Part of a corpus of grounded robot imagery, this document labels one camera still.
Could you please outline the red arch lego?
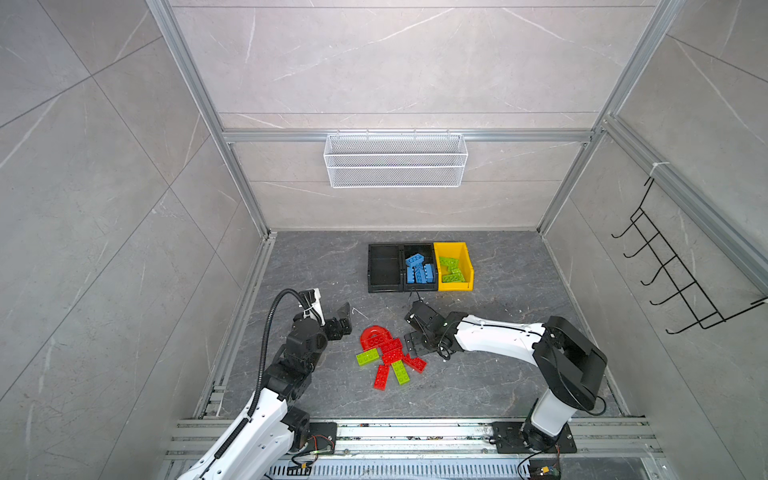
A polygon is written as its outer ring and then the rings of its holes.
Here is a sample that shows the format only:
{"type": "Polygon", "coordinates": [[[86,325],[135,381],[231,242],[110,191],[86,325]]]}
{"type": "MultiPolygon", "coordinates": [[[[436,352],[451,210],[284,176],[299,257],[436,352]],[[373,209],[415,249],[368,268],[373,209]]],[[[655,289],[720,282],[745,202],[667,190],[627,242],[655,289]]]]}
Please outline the red arch lego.
{"type": "Polygon", "coordinates": [[[384,327],[372,325],[360,335],[360,343],[364,351],[378,348],[381,344],[392,339],[391,333],[384,327]]]}

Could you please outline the red lego block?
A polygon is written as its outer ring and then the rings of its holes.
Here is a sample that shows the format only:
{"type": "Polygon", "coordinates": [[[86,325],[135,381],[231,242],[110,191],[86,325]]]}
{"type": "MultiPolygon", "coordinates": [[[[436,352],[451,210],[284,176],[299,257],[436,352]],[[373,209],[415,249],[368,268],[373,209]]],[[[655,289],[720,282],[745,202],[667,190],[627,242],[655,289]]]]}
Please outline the red lego block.
{"type": "Polygon", "coordinates": [[[403,355],[403,345],[399,338],[393,338],[380,346],[381,360],[385,365],[391,365],[401,361],[403,355]]]}

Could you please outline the black bin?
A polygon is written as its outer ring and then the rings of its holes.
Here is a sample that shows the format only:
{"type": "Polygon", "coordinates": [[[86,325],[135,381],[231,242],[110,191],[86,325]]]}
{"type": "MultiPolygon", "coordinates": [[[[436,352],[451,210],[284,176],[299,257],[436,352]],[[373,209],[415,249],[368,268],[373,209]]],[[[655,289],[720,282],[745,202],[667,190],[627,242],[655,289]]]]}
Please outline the black bin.
{"type": "Polygon", "coordinates": [[[401,245],[373,243],[368,246],[368,292],[395,293],[404,290],[401,245]]]}
{"type": "Polygon", "coordinates": [[[437,265],[431,243],[403,246],[406,291],[437,291],[437,265]]]}

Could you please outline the yellow plastic bin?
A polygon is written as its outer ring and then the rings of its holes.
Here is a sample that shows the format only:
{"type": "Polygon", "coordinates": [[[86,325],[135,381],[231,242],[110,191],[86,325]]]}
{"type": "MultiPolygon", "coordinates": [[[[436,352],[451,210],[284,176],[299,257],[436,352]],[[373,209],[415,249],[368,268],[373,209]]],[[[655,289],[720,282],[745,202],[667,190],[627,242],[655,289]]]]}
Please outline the yellow plastic bin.
{"type": "Polygon", "coordinates": [[[433,244],[437,264],[437,281],[439,291],[469,292],[474,289],[475,270],[471,262],[470,252],[465,242],[435,242],[433,244]],[[440,257],[452,257],[459,260],[459,268],[466,277],[466,283],[443,283],[441,276],[450,273],[439,261],[440,257]]]}

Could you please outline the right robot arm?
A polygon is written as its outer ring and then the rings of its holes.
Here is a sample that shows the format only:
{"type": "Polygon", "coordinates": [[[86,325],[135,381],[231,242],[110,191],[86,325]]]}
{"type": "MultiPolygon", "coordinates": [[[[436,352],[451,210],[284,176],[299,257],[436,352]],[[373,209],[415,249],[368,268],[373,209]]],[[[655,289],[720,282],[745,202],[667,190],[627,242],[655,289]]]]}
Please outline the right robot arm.
{"type": "Polygon", "coordinates": [[[567,319],[551,316],[544,323],[516,324],[464,312],[444,317],[425,302],[412,304],[405,321],[414,331],[405,336],[410,353],[430,353],[449,360],[458,352],[485,352],[536,366],[547,389],[540,396],[517,439],[525,448],[547,451],[556,445],[573,415],[597,416],[606,355],[567,319]]]}

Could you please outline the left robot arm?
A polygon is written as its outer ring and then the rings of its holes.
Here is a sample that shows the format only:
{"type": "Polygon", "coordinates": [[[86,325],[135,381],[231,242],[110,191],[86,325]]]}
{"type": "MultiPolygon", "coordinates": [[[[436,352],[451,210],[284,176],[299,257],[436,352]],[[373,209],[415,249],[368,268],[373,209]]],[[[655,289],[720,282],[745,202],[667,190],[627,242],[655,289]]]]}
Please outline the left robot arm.
{"type": "Polygon", "coordinates": [[[311,437],[310,416],[295,406],[331,341],[352,333],[351,306],[344,303],[327,318],[320,291],[286,288],[273,300],[262,335],[255,389],[235,420],[182,479],[265,479],[284,455],[302,453],[311,437]],[[271,327],[289,296],[301,312],[294,316],[285,342],[267,358],[271,327]]]}

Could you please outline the small metal hex key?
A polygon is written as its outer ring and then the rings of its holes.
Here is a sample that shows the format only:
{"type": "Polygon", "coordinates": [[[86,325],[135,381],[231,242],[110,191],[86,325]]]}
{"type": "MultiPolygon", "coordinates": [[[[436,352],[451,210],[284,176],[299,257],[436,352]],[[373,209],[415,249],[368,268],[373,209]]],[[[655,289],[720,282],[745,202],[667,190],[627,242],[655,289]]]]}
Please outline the small metal hex key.
{"type": "Polygon", "coordinates": [[[369,320],[369,317],[368,317],[367,315],[365,315],[365,314],[364,314],[362,311],[360,311],[359,309],[357,309],[357,308],[355,308],[355,307],[352,307],[351,311],[352,311],[352,313],[357,313],[358,315],[362,316],[364,319],[366,319],[366,320],[369,320]]]}

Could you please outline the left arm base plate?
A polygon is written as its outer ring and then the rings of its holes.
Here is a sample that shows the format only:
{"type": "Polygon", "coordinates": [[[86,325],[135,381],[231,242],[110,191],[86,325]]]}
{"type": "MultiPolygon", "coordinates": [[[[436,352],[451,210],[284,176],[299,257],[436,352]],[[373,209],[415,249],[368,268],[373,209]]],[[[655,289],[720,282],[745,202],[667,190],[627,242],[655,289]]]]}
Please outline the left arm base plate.
{"type": "Polygon", "coordinates": [[[294,438],[294,444],[289,450],[292,455],[319,455],[334,453],[338,437],[338,423],[332,421],[310,422],[294,438]]]}

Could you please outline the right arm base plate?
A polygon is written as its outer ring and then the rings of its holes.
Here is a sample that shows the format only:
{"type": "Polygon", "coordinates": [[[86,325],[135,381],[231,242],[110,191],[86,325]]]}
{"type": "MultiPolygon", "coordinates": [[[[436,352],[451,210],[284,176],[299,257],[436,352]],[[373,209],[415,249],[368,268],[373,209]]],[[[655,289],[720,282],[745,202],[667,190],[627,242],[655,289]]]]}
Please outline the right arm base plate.
{"type": "Polygon", "coordinates": [[[554,437],[540,432],[535,427],[528,427],[522,421],[492,422],[491,428],[491,443],[499,454],[577,452],[569,424],[565,424],[561,432],[554,437]]]}

